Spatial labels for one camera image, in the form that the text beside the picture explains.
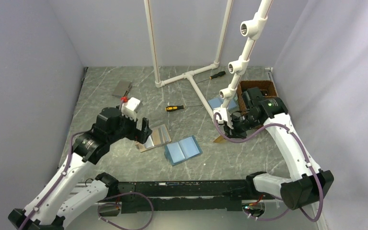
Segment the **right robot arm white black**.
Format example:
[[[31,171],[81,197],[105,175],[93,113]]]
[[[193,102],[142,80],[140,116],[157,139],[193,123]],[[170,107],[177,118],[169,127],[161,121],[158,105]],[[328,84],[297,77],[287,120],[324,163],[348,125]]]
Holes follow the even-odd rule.
[[[283,101],[278,98],[250,99],[242,116],[230,115],[227,110],[216,112],[216,124],[223,124],[224,138],[243,143],[266,130],[275,141],[289,171],[289,178],[255,172],[247,176],[245,193],[251,199],[262,193],[280,198],[291,209],[318,203],[322,208],[334,176],[324,171],[308,153],[291,121]]]

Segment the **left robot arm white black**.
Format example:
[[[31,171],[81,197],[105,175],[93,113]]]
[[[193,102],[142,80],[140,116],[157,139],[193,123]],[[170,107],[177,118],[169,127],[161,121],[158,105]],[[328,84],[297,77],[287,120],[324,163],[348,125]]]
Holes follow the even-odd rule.
[[[109,152],[112,144],[124,138],[142,144],[147,141],[152,134],[149,120],[144,117],[140,129],[137,122],[118,106],[104,108],[91,129],[72,135],[65,161],[39,195],[24,208],[13,209],[8,220],[18,230],[63,230],[94,203],[121,196],[119,181],[104,172],[69,198],[79,179]]]

